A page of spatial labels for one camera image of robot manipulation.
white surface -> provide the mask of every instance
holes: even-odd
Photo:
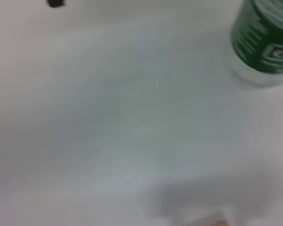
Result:
[[[231,79],[238,6],[0,1],[0,226],[166,225],[185,183],[283,222],[283,87]]]

green bottle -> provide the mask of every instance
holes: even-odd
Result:
[[[283,0],[245,0],[231,31],[229,61],[260,86],[283,82]]]

bottle label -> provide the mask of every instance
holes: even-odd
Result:
[[[233,26],[231,40],[238,57],[251,68],[283,73],[283,26],[260,11],[256,0],[245,0]]]

dark object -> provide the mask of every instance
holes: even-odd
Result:
[[[47,0],[47,2],[49,4],[49,6],[52,7],[52,8],[57,8],[57,7],[65,5],[64,0]]]

